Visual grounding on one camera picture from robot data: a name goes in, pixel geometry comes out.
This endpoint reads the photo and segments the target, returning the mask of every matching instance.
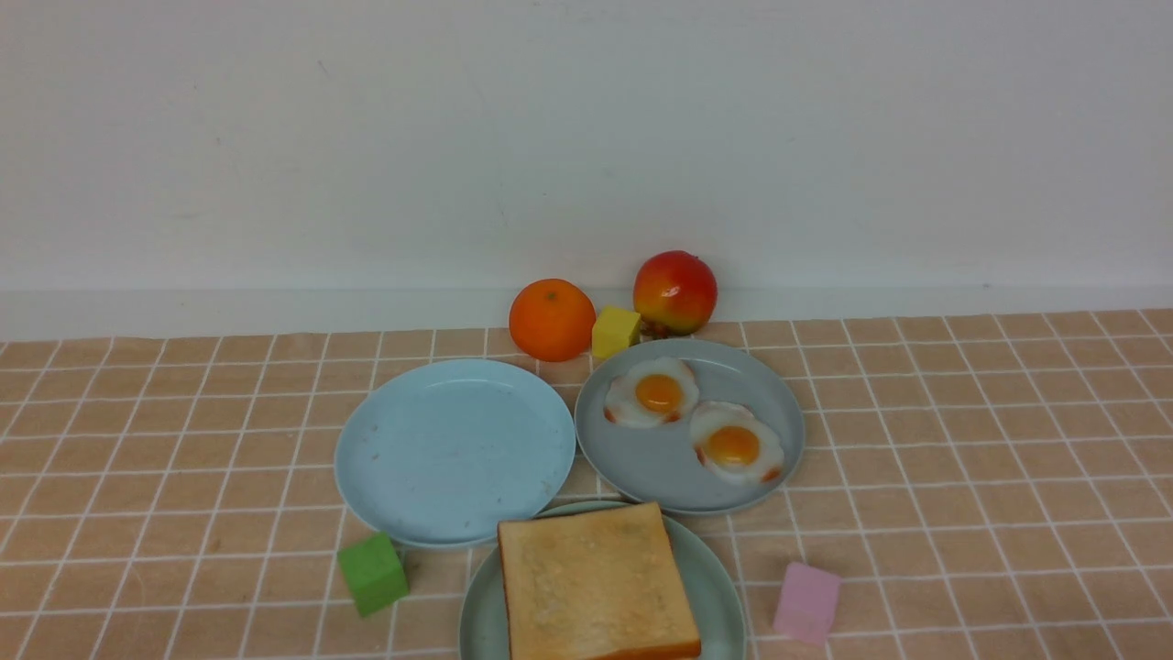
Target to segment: egg yolk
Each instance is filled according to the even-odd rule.
[[[708,436],[705,454],[718,465],[746,467],[758,461],[761,443],[744,427],[721,427]]]
[[[636,385],[636,401],[652,413],[672,413],[680,408],[684,392],[671,376],[652,374]]]

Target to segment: toast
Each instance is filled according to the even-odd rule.
[[[700,655],[658,504],[497,525],[511,660]]]

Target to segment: red apple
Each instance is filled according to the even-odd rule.
[[[717,278],[689,252],[663,252],[640,266],[632,300],[647,335],[691,335],[713,314]]]

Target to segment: egg white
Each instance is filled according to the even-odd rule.
[[[636,399],[636,386],[652,375],[667,376],[680,387],[680,406],[674,411],[656,413],[647,410]],[[689,417],[700,399],[697,377],[692,369],[674,358],[657,358],[633,365],[623,376],[611,381],[603,400],[603,414],[609,421],[628,429],[652,429],[669,422]]]
[[[708,456],[708,438],[725,427],[740,427],[758,438],[758,458],[750,465],[721,465]],[[721,481],[738,487],[768,482],[772,471],[782,470],[782,443],[773,429],[762,424],[748,408],[730,402],[703,402],[689,423],[689,438],[697,460]]]

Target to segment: plate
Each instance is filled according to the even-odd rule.
[[[630,506],[621,502],[581,502],[551,509],[538,518]],[[745,660],[745,614],[721,562],[697,535],[664,517],[672,556],[684,580],[692,617],[700,628],[703,660]],[[461,660],[509,660],[509,621],[501,581],[501,552],[494,549],[468,584],[460,611]]]
[[[662,356],[680,359],[692,368],[700,401],[746,406],[778,434],[785,455],[778,478],[753,487],[723,482],[697,461],[687,417],[646,430],[617,427],[603,417],[611,380],[636,363]],[[794,474],[806,447],[802,409],[786,383],[748,354],[699,340],[646,342],[604,362],[578,395],[575,426],[583,456],[615,490],[685,516],[728,513],[761,502]]]
[[[554,388],[503,362],[453,360],[367,397],[339,437],[334,478],[368,526],[446,549],[540,512],[574,460],[574,420]]]

